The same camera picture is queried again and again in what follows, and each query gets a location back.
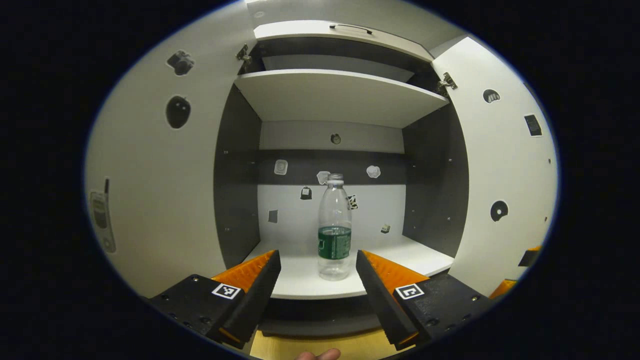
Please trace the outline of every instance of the wooden floor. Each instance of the wooden floor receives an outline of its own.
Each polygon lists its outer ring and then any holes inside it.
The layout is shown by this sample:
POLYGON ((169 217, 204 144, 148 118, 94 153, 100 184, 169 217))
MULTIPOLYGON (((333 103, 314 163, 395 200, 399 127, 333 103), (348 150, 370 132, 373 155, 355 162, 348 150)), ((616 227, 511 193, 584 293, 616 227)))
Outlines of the wooden floor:
POLYGON ((263 360, 294 360, 298 354, 310 351, 320 355, 330 348, 337 348, 342 355, 340 360, 381 359, 397 354, 396 348, 389 343, 382 329, 363 332, 343 338, 282 338, 264 336, 256 331, 250 355, 263 360))

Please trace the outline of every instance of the upper shelf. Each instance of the upper shelf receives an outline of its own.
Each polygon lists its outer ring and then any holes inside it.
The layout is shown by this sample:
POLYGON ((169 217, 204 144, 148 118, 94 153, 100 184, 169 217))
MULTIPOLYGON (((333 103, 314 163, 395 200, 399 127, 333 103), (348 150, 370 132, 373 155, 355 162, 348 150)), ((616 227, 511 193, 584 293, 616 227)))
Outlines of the upper shelf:
POLYGON ((238 76, 263 121, 359 122, 402 129, 449 103, 413 85, 355 72, 287 69, 238 76))
POLYGON ((258 41, 285 37, 330 37, 355 40, 400 51, 426 62, 433 61, 433 57, 418 43, 380 30, 352 26, 322 20, 293 20, 260 25, 253 32, 258 41))

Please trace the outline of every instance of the black rectangle sticker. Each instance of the black rectangle sticker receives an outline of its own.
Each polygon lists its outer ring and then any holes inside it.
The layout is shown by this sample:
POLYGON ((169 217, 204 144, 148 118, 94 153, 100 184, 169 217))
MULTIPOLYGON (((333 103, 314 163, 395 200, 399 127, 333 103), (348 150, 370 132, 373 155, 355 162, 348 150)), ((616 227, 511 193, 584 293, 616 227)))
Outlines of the black rectangle sticker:
POLYGON ((525 115, 524 120, 527 122, 531 136, 542 136, 542 129, 535 115, 525 115))

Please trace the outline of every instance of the door handle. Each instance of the door handle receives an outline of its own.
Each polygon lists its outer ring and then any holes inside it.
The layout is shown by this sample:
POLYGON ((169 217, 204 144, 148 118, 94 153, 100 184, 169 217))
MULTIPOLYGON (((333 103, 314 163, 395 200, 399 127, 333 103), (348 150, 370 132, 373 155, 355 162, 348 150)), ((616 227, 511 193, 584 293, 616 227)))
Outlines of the door handle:
POLYGON ((356 28, 356 29, 361 29, 367 32, 367 34, 372 35, 373 31, 369 30, 369 29, 365 29, 365 28, 361 28, 360 26, 353 26, 353 25, 343 25, 343 24, 333 24, 333 25, 329 25, 330 29, 334 29, 336 26, 347 26, 348 28, 356 28))

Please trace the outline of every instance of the plastic water bottle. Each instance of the plastic water bottle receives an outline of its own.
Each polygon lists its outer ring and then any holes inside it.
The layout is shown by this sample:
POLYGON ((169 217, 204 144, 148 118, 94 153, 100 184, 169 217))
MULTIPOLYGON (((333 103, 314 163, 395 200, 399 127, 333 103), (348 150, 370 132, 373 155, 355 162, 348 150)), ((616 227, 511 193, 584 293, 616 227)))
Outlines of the plastic water bottle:
POLYGON ((318 216, 318 271, 329 281, 349 275, 351 206, 342 188, 342 174, 330 174, 318 216))

